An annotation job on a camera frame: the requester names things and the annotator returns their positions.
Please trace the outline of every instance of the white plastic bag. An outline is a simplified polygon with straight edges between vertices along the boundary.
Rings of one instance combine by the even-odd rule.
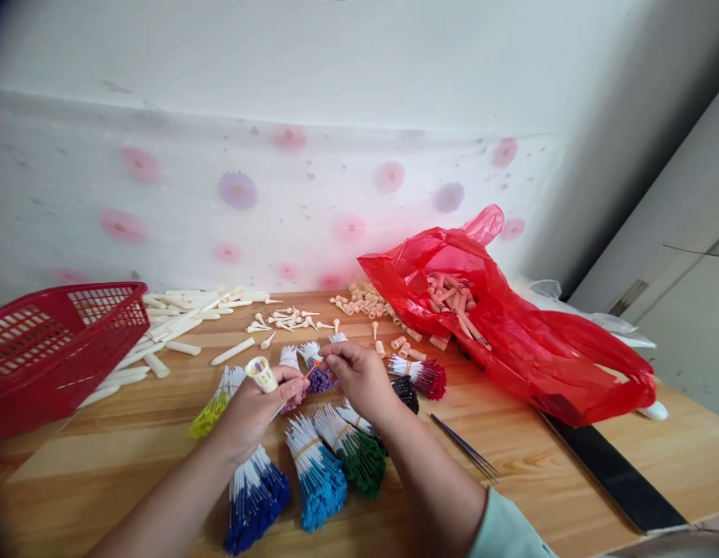
[[[509,279],[509,286],[514,292],[523,297],[524,300],[537,306],[541,310],[580,315],[596,323],[599,327],[606,329],[630,347],[656,349],[656,343],[637,333],[637,328],[634,325],[629,324],[617,316],[603,314],[601,312],[587,314],[586,312],[577,310],[573,306],[569,306],[565,302],[561,302],[559,300],[561,297],[561,285],[559,285],[558,281],[551,279],[530,281],[526,277],[517,276]]]

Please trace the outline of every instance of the red plastic basket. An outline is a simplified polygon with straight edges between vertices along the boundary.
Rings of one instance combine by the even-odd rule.
[[[0,438],[71,415],[147,331],[145,283],[28,294],[0,308]]]

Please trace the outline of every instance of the person's left hand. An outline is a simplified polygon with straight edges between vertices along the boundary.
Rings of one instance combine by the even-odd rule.
[[[236,466],[251,457],[282,404],[299,405],[310,380],[293,367],[271,367],[280,386],[263,393],[250,377],[241,383],[208,438],[225,445]]]

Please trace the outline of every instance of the black ruler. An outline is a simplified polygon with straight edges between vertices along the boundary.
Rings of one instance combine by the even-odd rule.
[[[597,429],[575,429],[556,417],[541,415],[638,532],[655,535],[686,528],[686,519]]]

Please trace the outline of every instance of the sleeve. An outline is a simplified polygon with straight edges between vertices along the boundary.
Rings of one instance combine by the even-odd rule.
[[[486,514],[468,558],[558,558],[513,502],[489,488]]]

